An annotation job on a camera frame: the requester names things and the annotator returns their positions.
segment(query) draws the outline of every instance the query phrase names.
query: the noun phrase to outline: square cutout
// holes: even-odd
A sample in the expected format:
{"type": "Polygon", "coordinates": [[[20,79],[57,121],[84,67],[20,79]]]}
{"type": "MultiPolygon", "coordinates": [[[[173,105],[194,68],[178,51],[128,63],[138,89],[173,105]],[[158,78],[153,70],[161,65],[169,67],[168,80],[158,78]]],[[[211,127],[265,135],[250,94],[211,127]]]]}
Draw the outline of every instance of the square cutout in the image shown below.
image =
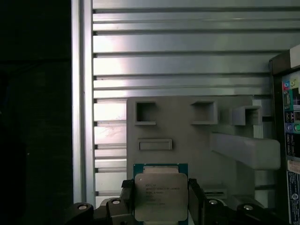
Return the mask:
{"type": "Polygon", "coordinates": [[[192,125],[218,124],[217,103],[214,101],[197,101],[192,104],[194,120],[192,125]]]}
{"type": "Polygon", "coordinates": [[[137,102],[135,105],[135,124],[156,125],[156,111],[155,102],[137,102]]]}

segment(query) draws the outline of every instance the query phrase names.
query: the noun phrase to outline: colored port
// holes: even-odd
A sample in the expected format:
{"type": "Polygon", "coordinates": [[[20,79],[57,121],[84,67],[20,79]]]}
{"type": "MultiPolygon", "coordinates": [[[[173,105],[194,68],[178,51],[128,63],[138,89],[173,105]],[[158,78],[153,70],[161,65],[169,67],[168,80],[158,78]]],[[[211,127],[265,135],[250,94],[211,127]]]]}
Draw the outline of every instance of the colored port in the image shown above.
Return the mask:
{"type": "Polygon", "coordinates": [[[283,94],[283,103],[284,105],[290,105],[291,104],[291,99],[290,99],[290,94],[288,91],[285,91],[283,94]]]}
{"type": "Polygon", "coordinates": [[[292,130],[292,129],[293,129],[293,126],[292,126],[291,124],[288,124],[288,125],[286,126],[286,129],[292,130]]]}
{"type": "Polygon", "coordinates": [[[294,129],[295,129],[295,131],[299,132],[300,131],[300,124],[295,124],[294,129]]]}

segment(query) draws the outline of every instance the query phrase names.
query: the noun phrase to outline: label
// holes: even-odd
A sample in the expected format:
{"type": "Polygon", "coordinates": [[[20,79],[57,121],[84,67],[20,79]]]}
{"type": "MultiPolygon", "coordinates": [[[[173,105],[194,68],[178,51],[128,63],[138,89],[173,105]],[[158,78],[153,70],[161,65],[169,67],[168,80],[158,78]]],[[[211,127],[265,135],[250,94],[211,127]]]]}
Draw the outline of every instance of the label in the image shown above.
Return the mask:
{"type": "Polygon", "coordinates": [[[184,221],[188,217],[188,178],[183,173],[135,176],[137,221],[184,221]]]}
{"type": "Polygon", "coordinates": [[[300,225],[300,199],[299,199],[299,175],[287,172],[290,222],[292,225],[300,225]]]}
{"type": "Polygon", "coordinates": [[[300,162],[288,160],[287,161],[287,169],[288,169],[288,171],[300,174],[300,162]]]}

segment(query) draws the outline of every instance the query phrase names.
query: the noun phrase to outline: sticker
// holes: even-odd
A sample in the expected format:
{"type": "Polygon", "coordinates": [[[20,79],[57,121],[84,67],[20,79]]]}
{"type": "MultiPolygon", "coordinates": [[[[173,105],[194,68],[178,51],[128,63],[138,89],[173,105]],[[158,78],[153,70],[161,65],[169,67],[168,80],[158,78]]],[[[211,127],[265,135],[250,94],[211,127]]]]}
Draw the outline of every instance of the sticker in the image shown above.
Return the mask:
{"type": "Polygon", "coordinates": [[[287,169],[288,169],[288,171],[300,174],[300,162],[288,160],[287,161],[287,169]]]}
{"type": "Polygon", "coordinates": [[[290,222],[292,225],[300,225],[300,202],[299,202],[299,175],[287,172],[290,222]]]}

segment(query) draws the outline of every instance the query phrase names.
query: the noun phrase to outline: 3d-printed part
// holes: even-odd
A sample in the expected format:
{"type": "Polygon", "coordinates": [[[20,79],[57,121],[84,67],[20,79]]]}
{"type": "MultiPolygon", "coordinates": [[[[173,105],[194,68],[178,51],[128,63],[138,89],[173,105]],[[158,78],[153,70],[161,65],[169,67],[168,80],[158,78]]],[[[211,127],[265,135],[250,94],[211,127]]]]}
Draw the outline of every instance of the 3d-printed part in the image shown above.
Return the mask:
{"type": "Polygon", "coordinates": [[[237,126],[261,125],[262,111],[260,106],[248,105],[231,109],[231,124],[237,126]]]}
{"type": "Polygon", "coordinates": [[[218,107],[215,101],[196,101],[192,104],[195,120],[192,125],[218,124],[218,107]]]}
{"type": "Polygon", "coordinates": [[[154,119],[155,110],[155,102],[136,102],[135,125],[156,125],[154,119]]]}
{"type": "Polygon", "coordinates": [[[228,196],[228,199],[225,200],[225,203],[233,210],[236,210],[238,205],[245,203],[252,203],[264,208],[264,206],[255,200],[252,195],[230,195],[228,196]]]}
{"type": "Polygon", "coordinates": [[[280,168],[280,144],[276,140],[212,133],[210,149],[240,161],[254,170],[280,168]]]}
{"type": "Polygon", "coordinates": [[[202,189],[207,198],[226,199],[227,189],[222,184],[217,185],[203,185],[202,189]]]}
{"type": "Polygon", "coordinates": [[[139,150],[172,150],[172,139],[138,139],[139,150]]]}

